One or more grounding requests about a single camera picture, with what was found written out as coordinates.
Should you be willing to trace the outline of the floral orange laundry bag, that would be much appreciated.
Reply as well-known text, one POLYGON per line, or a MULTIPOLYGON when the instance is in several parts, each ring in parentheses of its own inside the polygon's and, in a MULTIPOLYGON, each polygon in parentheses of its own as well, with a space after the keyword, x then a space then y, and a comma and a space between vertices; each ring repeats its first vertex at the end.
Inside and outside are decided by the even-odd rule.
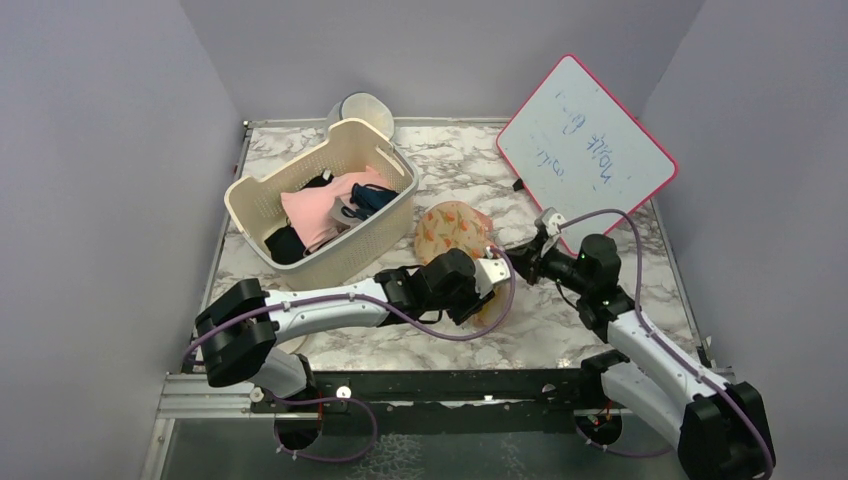
MULTIPOLYGON (((474 259, 505 259, 494 247, 492 236, 491 219, 464 202, 442 202, 423 214, 414 235, 419 269, 411 277, 411 288, 421 312, 437 311, 437 288, 449 274, 474 276, 474 259)), ((501 298, 499 292, 513 282, 512 274, 512 280, 497 287, 494 298, 462 324, 473 328, 461 336, 463 339, 479 338, 497 328, 508 308, 495 310, 492 304, 501 298)))

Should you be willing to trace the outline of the cream plastic laundry basket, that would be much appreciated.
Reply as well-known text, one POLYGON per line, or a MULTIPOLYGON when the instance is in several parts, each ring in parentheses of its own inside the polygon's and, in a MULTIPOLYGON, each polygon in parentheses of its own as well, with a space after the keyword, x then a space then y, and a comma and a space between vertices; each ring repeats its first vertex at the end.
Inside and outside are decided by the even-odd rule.
POLYGON ((361 119, 331 125, 326 139, 261 179, 244 176, 226 190, 224 203, 230 218, 253 251, 271 268, 287 275, 313 273, 329 265, 342 280, 376 260, 412 228, 418 169, 375 127, 361 119), (272 261, 264 240, 287 219, 279 194, 286 187, 302 187, 323 170, 334 175, 374 168, 398 197, 374 217, 345 233, 338 241, 291 266, 272 261))

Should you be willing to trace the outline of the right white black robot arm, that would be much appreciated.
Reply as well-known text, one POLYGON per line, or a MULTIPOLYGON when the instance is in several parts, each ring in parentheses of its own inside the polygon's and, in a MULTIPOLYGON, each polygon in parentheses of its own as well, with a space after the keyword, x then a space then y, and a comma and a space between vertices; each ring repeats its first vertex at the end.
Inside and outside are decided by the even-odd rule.
POLYGON ((579 398, 631 410, 673 448, 690 479, 770 478, 775 454, 759 392, 699 364, 649 321, 619 284, 611 238, 589 235, 576 257, 547 242, 540 232, 506 254, 529 284, 548 279, 576 293, 580 320, 613 349, 582 364, 579 398))

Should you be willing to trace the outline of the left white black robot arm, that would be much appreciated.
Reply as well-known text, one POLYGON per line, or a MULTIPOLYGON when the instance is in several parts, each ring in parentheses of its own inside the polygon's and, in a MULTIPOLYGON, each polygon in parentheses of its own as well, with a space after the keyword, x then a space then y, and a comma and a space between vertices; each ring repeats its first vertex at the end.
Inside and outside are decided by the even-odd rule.
POLYGON ((456 248, 426 265, 385 269, 341 287, 265 290, 258 279, 248 278, 196 317, 197 338, 187 355, 201 355, 210 387, 252 382, 298 411, 313 401, 311 367, 305 356, 279 351, 279 344, 345 328, 403 324, 436 336, 427 314, 461 324, 511 279, 501 253, 472 258, 456 248))

